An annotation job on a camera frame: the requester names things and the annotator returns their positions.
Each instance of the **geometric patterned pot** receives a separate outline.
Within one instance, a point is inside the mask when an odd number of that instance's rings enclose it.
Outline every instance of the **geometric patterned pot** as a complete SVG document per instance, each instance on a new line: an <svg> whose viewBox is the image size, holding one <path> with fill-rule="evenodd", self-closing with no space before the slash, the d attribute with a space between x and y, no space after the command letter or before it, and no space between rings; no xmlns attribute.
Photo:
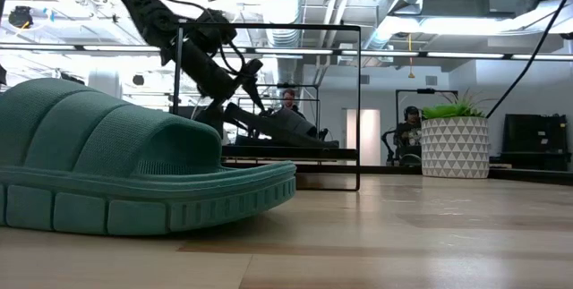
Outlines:
<svg viewBox="0 0 573 289"><path fill-rule="evenodd" d="M453 117L422 121L424 176L487 178L490 138L487 119Z"/></svg>

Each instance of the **potted plant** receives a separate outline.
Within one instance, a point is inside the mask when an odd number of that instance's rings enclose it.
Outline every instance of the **potted plant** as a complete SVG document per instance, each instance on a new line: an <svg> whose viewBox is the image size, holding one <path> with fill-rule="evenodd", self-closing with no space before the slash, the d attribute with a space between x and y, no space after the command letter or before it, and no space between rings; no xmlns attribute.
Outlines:
<svg viewBox="0 0 573 289"><path fill-rule="evenodd" d="M426 107L422 121L424 176L487 178L489 133L487 119L466 91L462 98L444 96L449 104Z"/></svg>

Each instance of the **ceiling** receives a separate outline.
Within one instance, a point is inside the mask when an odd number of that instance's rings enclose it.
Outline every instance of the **ceiling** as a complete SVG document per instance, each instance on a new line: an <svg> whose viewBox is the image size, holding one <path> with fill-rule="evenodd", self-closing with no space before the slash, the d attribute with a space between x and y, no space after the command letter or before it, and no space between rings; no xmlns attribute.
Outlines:
<svg viewBox="0 0 573 289"><path fill-rule="evenodd" d="M263 0L184 0L203 6L220 9L232 22L264 22L261 4ZM304 0L301 22L322 24L328 0ZM376 6L380 0L348 0L342 22L362 27L363 38L367 38L377 26ZM201 11L195 7L164 2L174 13L196 18ZM12 26L7 17L16 6L32 7L34 25L29 30L20 30ZM30 44L68 44L68 45L145 45L128 12L119 0L7 0L2 15L0 41ZM316 47L320 32L305 30L302 47ZM411 37L394 36L389 44L396 50L434 50L434 51L492 51L492 48L504 51L522 51L532 49L532 42L537 38L523 36L512 38L511 46L493 47L492 40L486 36L452 36L414 33ZM238 47L265 47L268 45L265 30L239 30L234 40ZM341 43L357 43L353 33L338 32L334 46ZM551 44L546 45L551 52ZM168 92L172 88L173 63L165 67L160 65L158 55L120 56L117 54L84 53L69 55L58 53L32 53L22 51L0 50L0 62L9 72L9 85L19 81L53 76L55 71L67 72L79 78L87 79L90 70L97 64L112 64L120 69L129 91ZM269 64L261 75L262 83L276 83L276 60L267 59ZM407 58L396 59L394 66L409 63ZM415 65L439 66L443 71L455 67L457 63L447 60L420 60ZM134 74L146 76L148 84L135 86L131 84ZM193 82L186 76L183 91L197 95Z"/></svg>

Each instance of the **man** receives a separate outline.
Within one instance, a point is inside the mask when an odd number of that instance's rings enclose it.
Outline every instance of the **man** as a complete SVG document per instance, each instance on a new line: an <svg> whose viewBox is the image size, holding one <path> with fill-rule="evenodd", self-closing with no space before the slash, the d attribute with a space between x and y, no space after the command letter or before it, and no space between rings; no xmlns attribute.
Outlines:
<svg viewBox="0 0 573 289"><path fill-rule="evenodd" d="M304 120L306 120L306 117L298 112L298 106L295 105L295 96L296 92L293 89L283 90L283 107L296 112L297 115L300 115Z"/></svg>
<svg viewBox="0 0 573 289"><path fill-rule="evenodd" d="M396 136L402 146L416 146L420 144L422 124L420 123L420 110L409 106L404 110L404 123L398 125Z"/></svg>

